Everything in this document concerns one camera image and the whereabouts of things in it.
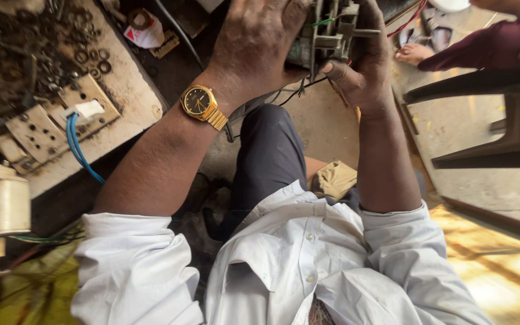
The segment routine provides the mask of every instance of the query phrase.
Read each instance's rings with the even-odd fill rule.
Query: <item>chair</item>
[[[520,72],[480,70],[432,83],[403,96],[407,104],[467,95],[504,95],[507,118],[502,138],[432,159],[435,169],[520,168]],[[498,129],[503,122],[491,126]]]

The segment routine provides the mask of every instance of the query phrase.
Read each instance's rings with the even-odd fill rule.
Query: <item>gray hair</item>
[[[312,299],[312,306],[308,314],[308,325],[335,325],[326,305],[321,300],[316,299],[316,295]]]

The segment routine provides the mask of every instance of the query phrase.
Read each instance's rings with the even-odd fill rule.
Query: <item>white shirt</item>
[[[84,215],[76,251],[85,324],[307,324],[314,295],[336,325],[491,324],[446,261],[422,207],[385,215],[329,206],[299,181],[265,198],[219,251],[205,306],[171,218]]]

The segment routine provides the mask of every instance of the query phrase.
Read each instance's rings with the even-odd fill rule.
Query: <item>blue wire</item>
[[[80,159],[79,155],[77,154],[77,151],[76,151],[76,147],[73,145],[73,140],[72,140],[72,136],[71,136],[71,132],[70,132],[70,124],[71,124],[71,118],[70,116],[68,117],[68,120],[66,122],[66,127],[65,127],[65,132],[67,133],[68,135],[68,145],[69,145],[69,149],[71,149],[72,153],[73,153],[73,156],[76,158],[77,162],[84,166],[83,165],[83,162],[82,160]]]
[[[87,160],[85,160],[85,157],[83,156],[82,150],[79,146],[79,142],[77,141],[76,137],[76,119],[77,114],[72,114],[68,117],[66,131],[68,134],[68,145],[71,149],[73,155],[76,157],[76,160],[80,165],[83,166],[90,174],[93,176],[98,182],[104,184],[106,181],[99,176],[93,169],[91,169],[91,166],[88,164]]]

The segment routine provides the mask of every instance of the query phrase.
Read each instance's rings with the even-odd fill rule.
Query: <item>maroon sleeve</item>
[[[452,68],[510,69],[519,66],[520,22],[501,21],[476,31],[419,63],[422,71]]]

